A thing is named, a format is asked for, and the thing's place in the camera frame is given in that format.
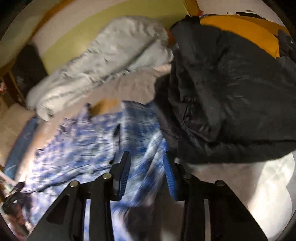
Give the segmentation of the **person's left hand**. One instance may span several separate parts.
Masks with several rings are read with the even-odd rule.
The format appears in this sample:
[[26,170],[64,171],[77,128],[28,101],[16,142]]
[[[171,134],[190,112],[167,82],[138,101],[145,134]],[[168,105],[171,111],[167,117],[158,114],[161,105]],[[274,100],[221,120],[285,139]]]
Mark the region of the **person's left hand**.
[[24,225],[25,224],[25,219],[23,217],[23,214],[22,214],[22,209],[21,209],[21,206],[19,204],[16,204],[15,205],[15,211],[16,211],[16,221],[19,225]]

